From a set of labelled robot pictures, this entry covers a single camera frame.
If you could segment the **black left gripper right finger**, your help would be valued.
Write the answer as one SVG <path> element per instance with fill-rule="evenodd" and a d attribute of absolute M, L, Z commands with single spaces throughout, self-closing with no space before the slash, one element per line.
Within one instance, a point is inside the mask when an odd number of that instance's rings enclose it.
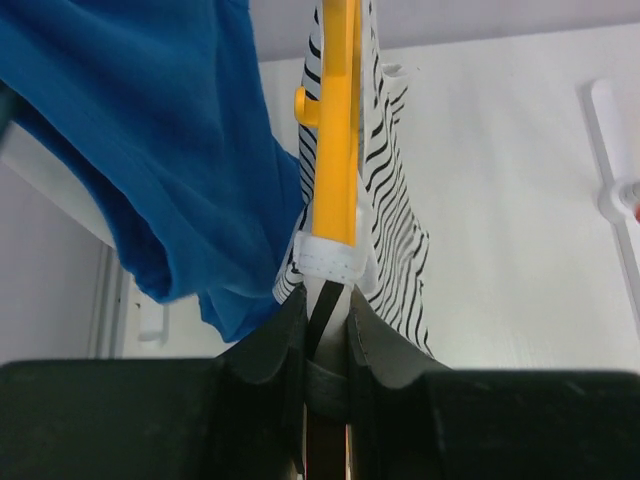
<path fill-rule="evenodd" d="M 451 369 L 351 304 L 354 478 L 638 477 L 637 374 Z"/>

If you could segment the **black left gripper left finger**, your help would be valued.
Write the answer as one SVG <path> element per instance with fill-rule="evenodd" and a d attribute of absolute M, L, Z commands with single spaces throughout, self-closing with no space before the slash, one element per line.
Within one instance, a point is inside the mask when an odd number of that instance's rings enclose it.
<path fill-rule="evenodd" d="M 215 358 L 1 369 L 5 479 L 294 479 L 306 293 Z"/>

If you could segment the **white black-striped tank top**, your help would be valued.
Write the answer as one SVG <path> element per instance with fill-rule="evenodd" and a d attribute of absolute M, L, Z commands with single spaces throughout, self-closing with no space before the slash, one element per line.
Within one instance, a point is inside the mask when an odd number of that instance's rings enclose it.
<path fill-rule="evenodd" d="M 363 47 L 359 160 L 361 184 L 370 219 L 367 270 L 358 285 L 374 312 L 407 341 L 433 358 L 424 320 L 422 274 L 429 250 L 429 235 L 417 219 L 409 200 L 398 140 L 398 126 L 405 106 L 408 81 L 401 65 L 383 64 L 377 36 L 376 1 L 362 1 Z M 301 86 L 307 97 L 321 95 L 323 7 L 316 1 L 314 24 L 304 57 Z M 297 221 L 299 231 L 310 232 L 312 185 L 315 180 L 317 129 L 299 126 L 300 181 L 304 208 Z M 282 304 L 302 283 L 293 244 L 287 250 L 273 293 Z"/>

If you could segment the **yellow hanger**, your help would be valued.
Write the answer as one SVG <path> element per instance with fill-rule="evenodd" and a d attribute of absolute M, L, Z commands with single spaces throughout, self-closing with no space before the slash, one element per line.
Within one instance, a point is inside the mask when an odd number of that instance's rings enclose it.
<path fill-rule="evenodd" d="M 356 245 L 361 3 L 322 3 L 320 98 L 295 93 L 297 121 L 317 130 L 312 234 Z"/>

